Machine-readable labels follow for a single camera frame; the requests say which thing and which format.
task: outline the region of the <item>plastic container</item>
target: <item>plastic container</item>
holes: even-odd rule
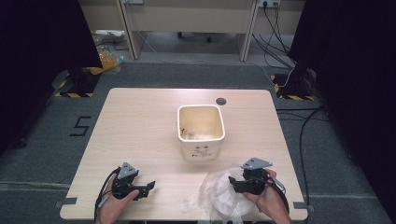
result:
[[[216,105],[183,105],[177,111],[177,134],[186,161],[214,160],[225,137]]]

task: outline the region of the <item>white bin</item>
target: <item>white bin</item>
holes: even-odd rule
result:
[[[224,123],[216,105],[183,105],[177,111],[177,134],[186,161],[214,160],[224,140]]]

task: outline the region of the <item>crumpled plastic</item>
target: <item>crumpled plastic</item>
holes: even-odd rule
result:
[[[89,67],[88,69],[93,75],[98,75],[112,68],[118,67],[123,59],[113,55],[108,48],[99,48],[99,58],[103,68]]]
[[[200,206],[201,214],[198,224],[243,224],[242,216],[251,212],[256,205],[247,200],[241,193],[236,193],[228,176],[244,180],[241,167],[208,174],[198,193],[191,195],[180,205],[180,211],[187,213]]]

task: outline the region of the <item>gray carpet floor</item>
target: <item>gray carpet floor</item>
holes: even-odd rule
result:
[[[320,110],[301,132],[311,108],[322,106],[319,96],[314,101],[276,97],[267,76],[287,70],[208,63],[124,63],[119,69],[101,75],[92,98],[52,96],[26,138],[27,147],[3,154],[1,223],[92,223],[61,219],[57,202],[64,199],[106,96],[115,87],[266,89],[273,95],[305,201],[312,208],[308,222],[391,223],[361,168],[348,157],[331,113]],[[65,75],[54,80],[56,88]],[[89,117],[80,121],[89,128],[84,136],[70,136],[81,133],[74,128],[79,117]]]

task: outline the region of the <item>human hand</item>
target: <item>human hand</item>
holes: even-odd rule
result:
[[[276,172],[270,169],[264,169],[268,175],[272,178],[276,177]],[[279,194],[273,188],[268,185],[265,186],[261,195],[255,195],[249,192],[243,193],[245,198],[249,201],[255,203],[259,208],[260,212],[274,220],[277,224],[291,223],[290,216],[286,209],[285,204],[283,204],[282,199]]]
[[[106,200],[102,207],[98,208],[98,217],[96,218],[95,224],[111,224],[114,223],[117,218],[121,215],[122,211],[128,205],[128,203],[133,200],[139,194],[139,190],[135,189],[130,192],[125,198],[117,199],[111,194],[111,187],[113,186],[113,181],[116,175],[111,176],[108,180],[106,189],[107,192],[102,196],[102,201]]]

